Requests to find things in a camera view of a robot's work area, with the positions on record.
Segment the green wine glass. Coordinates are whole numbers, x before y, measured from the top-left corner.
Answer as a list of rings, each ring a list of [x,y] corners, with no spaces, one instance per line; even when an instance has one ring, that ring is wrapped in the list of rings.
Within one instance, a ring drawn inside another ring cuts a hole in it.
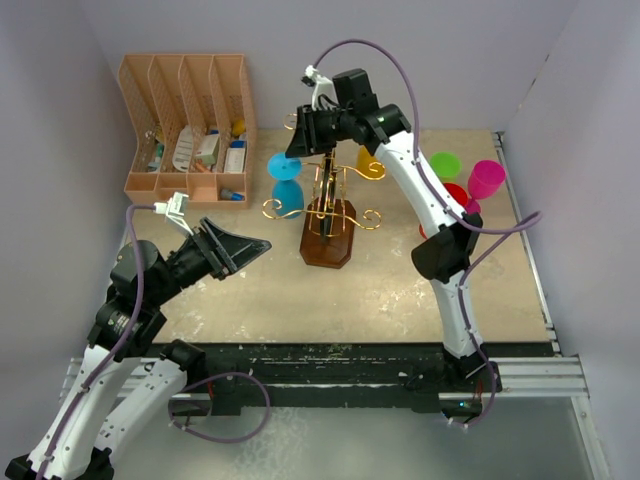
[[[461,172],[459,157],[451,152],[436,152],[429,159],[436,176],[443,182],[454,182]]]

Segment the red wine glass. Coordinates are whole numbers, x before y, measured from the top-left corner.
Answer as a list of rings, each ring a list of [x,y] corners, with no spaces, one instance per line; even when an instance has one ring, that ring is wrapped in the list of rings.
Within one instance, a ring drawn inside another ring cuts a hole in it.
[[[437,233],[442,225],[450,226],[455,220],[446,212],[446,208],[424,183],[421,183],[421,190],[421,206],[417,215],[425,236],[429,237],[431,234]],[[468,195],[461,186],[445,182],[439,193],[445,200],[445,204],[450,206],[455,213],[461,214],[465,210]]]

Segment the pink wine glass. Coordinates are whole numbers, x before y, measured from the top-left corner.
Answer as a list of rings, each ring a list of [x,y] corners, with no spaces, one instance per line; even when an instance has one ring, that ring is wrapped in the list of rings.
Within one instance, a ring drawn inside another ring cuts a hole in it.
[[[470,214],[480,213],[480,200],[493,196],[506,180],[503,166],[493,160],[481,160],[476,163],[467,181],[469,200],[465,207]]]

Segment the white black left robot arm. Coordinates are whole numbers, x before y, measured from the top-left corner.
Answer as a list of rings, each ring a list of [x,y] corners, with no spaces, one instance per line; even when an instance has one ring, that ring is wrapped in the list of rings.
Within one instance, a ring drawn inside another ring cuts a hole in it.
[[[238,272],[271,247],[267,240],[229,233],[207,217],[168,256],[148,240],[124,246],[62,407],[38,445],[10,461],[6,477],[113,478],[124,450],[170,397],[205,382],[205,352],[174,340],[127,397],[116,400],[166,322],[162,306],[205,276],[223,280]]]

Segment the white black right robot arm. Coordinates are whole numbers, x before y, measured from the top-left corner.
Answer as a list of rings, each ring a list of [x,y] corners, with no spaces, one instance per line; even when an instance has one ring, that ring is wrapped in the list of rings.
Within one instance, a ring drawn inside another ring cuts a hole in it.
[[[464,274],[483,221],[450,197],[417,146],[401,109],[382,106],[367,73],[352,69],[327,78],[313,66],[302,81],[312,88],[310,103],[298,107],[293,138],[285,154],[304,158],[330,153],[352,140],[374,156],[395,179],[427,236],[412,262],[434,291],[443,327],[446,383],[467,391],[480,379],[487,355],[467,302]]]

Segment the blue wine glass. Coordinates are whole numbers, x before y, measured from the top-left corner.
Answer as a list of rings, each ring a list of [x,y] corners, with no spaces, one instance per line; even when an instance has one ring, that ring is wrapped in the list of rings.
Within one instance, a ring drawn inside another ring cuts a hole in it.
[[[299,158],[288,158],[283,152],[273,155],[267,172],[276,181],[272,189],[272,208],[278,217],[293,219],[304,209],[304,193],[297,178],[302,170]]]

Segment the yellow wine glass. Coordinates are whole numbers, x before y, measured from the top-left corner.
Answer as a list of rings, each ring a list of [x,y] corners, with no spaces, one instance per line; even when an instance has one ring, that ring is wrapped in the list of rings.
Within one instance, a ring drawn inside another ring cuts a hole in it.
[[[358,150],[356,170],[370,180],[382,179],[386,175],[385,167],[364,146]]]

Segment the gold black wine glass rack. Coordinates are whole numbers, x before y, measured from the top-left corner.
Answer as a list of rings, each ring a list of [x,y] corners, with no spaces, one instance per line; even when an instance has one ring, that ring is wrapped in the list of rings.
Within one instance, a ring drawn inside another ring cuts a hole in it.
[[[356,167],[336,163],[336,151],[325,153],[319,161],[303,161],[297,181],[304,193],[304,209],[298,217],[304,219],[299,253],[309,266],[340,269],[352,256],[356,229],[372,231],[381,224],[381,215],[374,209],[358,220],[352,203],[347,199],[347,179],[350,172],[362,176]],[[262,205],[263,215],[270,220],[291,220],[278,217],[270,197]]]

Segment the yellow small object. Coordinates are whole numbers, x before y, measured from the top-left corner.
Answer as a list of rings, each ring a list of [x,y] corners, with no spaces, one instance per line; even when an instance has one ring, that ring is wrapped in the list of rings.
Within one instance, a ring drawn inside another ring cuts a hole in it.
[[[232,125],[232,135],[234,137],[240,137],[246,133],[246,123],[244,119],[236,120]]]

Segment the grey blue cylinder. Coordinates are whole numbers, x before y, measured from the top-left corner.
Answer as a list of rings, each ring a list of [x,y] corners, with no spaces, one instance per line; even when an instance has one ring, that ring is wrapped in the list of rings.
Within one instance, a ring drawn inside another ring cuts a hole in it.
[[[244,201],[245,196],[228,188],[222,188],[219,192],[220,199],[224,201]]]

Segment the white blue box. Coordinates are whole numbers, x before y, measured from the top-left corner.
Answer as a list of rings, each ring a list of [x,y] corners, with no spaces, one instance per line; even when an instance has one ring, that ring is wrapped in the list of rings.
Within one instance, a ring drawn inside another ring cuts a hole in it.
[[[245,171],[246,154],[247,141],[233,140],[226,151],[223,172],[231,174],[243,173]]]

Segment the white medicine box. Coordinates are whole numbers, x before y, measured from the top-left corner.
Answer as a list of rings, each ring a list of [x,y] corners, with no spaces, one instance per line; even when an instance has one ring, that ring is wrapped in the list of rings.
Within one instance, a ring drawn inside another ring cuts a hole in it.
[[[195,152],[195,161],[205,168],[210,168],[217,163],[220,135],[218,133],[206,135]]]

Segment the peach plastic file organizer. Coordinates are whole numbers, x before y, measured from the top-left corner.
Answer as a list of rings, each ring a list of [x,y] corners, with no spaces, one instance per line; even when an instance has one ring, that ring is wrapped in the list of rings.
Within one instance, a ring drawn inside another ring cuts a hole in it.
[[[173,193],[189,195],[200,209],[242,210],[251,204],[251,174],[256,153],[257,124],[245,55],[135,53],[123,57],[119,86],[137,140],[125,194],[135,204],[165,201]],[[232,135],[244,119],[246,133]],[[202,139],[218,133],[214,166],[195,161]],[[223,172],[233,140],[247,141],[245,171]],[[224,201],[228,188],[244,201]]]

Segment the aluminium table frame rail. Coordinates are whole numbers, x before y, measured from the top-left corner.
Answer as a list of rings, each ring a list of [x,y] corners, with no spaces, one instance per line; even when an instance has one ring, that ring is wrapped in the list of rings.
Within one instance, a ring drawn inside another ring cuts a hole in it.
[[[550,343],[489,343],[492,372],[458,373],[436,343],[200,343],[208,384],[174,401],[211,402],[215,415],[244,407],[399,408],[477,417],[490,400],[588,394],[581,364]]]

